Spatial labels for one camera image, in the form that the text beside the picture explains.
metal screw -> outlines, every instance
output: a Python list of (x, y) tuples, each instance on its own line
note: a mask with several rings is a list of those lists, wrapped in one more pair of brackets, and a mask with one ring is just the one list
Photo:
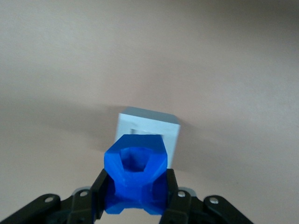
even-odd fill
[(217, 198), (215, 198), (215, 197), (211, 197), (211, 198), (210, 198), (210, 203), (212, 203), (212, 204), (218, 204), (219, 201), (218, 201)]
[(179, 197), (185, 197), (186, 194), (185, 194), (185, 192), (183, 192), (183, 191), (180, 190), (180, 191), (178, 192), (178, 196), (179, 196)]
[(49, 203), (49, 202), (51, 202), (51, 201), (53, 201), (53, 197), (47, 197), (46, 199), (45, 199), (45, 202), (46, 203)]
[(84, 196), (86, 196), (88, 194), (88, 191), (82, 191), (81, 193), (80, 193), (80, 197), (84, 197)]

white block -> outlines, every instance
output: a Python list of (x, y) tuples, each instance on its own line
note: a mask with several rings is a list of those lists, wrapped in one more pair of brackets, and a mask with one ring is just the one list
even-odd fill
[(172, 114), (128, 107), (119, 114), (115, 141), (124, 134), (160, 134), (167, 151), (167, 168), (171, 168), (179, 129), (178, 119)]

black mechanical arm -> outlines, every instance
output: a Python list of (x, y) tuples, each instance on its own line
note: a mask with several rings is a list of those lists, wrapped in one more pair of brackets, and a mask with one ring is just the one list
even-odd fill
[[(200, 201), (179, 190), (173, 169), (167, 169), (166, 176), (168, 201), (160, 224), (253, 224), (221, 196)], [(103, 169), (90, 189), (63, 201), (58, 195), (42, 195), (0, 224), (93, 224), (103, 214), (109, 178)]]

blue 3d printed object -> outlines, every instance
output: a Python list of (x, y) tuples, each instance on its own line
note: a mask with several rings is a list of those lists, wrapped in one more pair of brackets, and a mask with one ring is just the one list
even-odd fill
[(110, 176), (105, 211), (140, 208), (162, 215), (167, 202), (167, 153), (161, 135), (125, 134), (104, 156)]

white background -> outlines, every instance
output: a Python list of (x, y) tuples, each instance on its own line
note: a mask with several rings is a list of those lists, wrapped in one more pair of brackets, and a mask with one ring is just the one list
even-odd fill
[(126, 106), (180, 119), (173, 167), (199, 199), (298, 222), (299, 3), (2, 0), (0, 219), (92, 185)]

